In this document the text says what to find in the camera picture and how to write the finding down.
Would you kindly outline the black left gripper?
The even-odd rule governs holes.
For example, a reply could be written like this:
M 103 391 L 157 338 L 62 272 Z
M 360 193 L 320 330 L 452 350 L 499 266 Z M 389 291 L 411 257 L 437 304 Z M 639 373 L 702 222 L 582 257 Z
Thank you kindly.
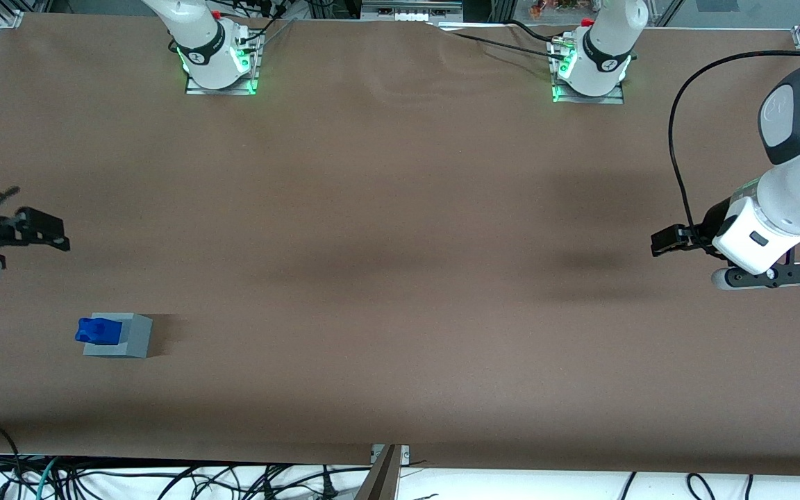
M 713 240 L 721 230 L 730 206 L 730 197 L 711 206 L 699 224 L 671 225 L 651 235 L 651 256 L 671 252 L 689 252 L 698 249 L 705 253 L 719 253 Z

